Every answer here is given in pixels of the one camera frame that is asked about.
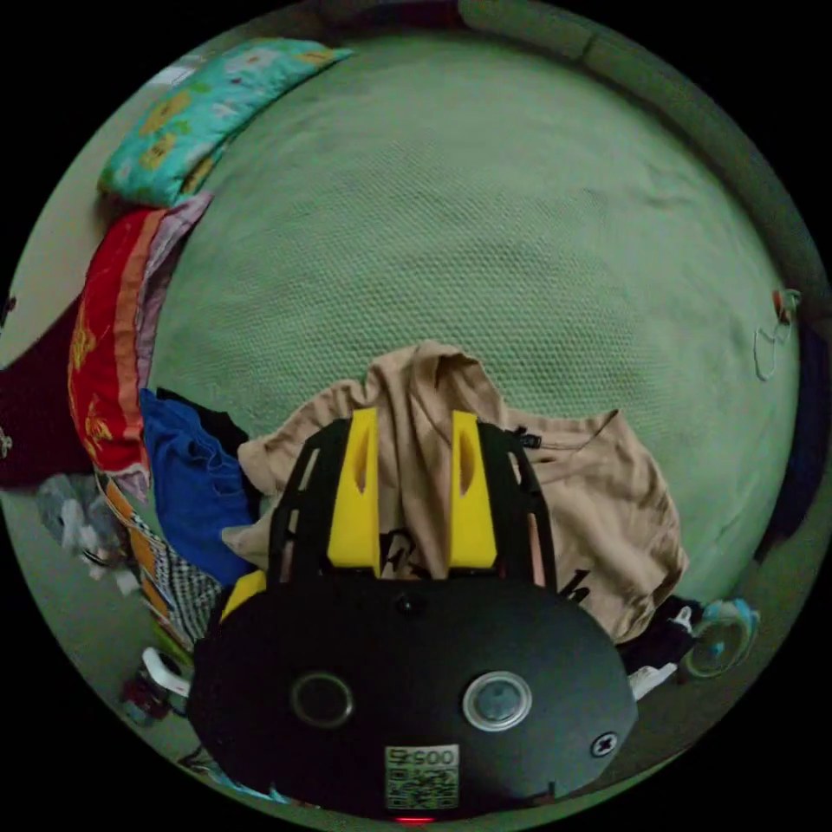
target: beige hoodie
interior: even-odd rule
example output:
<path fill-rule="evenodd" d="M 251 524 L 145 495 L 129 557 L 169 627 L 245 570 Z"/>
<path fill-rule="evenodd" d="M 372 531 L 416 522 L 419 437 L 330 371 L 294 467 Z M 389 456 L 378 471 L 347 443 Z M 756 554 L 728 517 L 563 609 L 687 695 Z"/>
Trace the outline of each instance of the beige hoodie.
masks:
<path fill-rule="evenodd" d="M 274 501 L 254 525 L 223 530 L 231 549 L 268 567 L 271 513 L 303 443 L 363 407 L 378 410 L 382 578 L 447 574 L 453 410 L 539 438 L 526 454 L 549 507 L 558 589 L 615 642 L 642 633 L 683 575 L 675 506 L 621 413 L 546 419 L 513 410 L 477 361 L 432 341 L 382 355 L 364 384 L 339 381 L 276 432 L 240 446 L 245 475 Z"/>

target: qr code label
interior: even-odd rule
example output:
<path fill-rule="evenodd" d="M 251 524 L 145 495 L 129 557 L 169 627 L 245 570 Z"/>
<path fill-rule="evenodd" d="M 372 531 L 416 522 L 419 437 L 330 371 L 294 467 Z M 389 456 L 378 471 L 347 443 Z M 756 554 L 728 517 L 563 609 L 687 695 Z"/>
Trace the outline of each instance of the qr code label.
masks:
<path fill-rule="evenodd" d="M 458 745 L 389 745 L 385 750 L 388 809 L 456 809 Z"/>

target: dark red cloth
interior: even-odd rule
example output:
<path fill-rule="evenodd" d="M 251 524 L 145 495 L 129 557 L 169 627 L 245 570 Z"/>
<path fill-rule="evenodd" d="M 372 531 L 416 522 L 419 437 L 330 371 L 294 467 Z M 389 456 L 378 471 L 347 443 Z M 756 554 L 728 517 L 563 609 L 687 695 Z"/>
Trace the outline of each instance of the dark red cloth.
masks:
<path fill-rule="evenodd" d="M 54 474 L 92 471 L 67 397 L 69 343 L 80 300 L 0 370 L 0 488 L 29 488 Z"/>

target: green bedsheet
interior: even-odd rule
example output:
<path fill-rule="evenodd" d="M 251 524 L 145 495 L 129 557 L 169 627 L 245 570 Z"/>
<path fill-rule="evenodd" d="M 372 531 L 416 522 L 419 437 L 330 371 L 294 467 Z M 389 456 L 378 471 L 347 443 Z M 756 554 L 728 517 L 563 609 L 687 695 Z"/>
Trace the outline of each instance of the green bedsheet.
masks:
<path fill-rule="evenodd" d="M 621 408 L 679 508 L 679 592 L 728 592 L 796 408 L 796 338 L 755 375 L 780 282 L 750 220 L 652 116 L 572 68 L 473 34 L 349 45 L 209 178 L 151 388 L 254 435 L 378 354 L 458 344 L 512 406 Z"/>

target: floral pillow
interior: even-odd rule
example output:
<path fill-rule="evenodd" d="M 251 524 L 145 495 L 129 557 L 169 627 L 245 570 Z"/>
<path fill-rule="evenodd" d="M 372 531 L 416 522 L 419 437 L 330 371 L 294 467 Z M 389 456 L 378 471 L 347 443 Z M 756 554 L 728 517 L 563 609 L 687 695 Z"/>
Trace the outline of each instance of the floral pillow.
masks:
<path fill-rule="evenodd" d="M 257 38 L 225 52 L 151 107 L 105 165 L 100 190 L 140 205 L 178 205 L 255 115 L 352 54 L 285 38 Z"/>

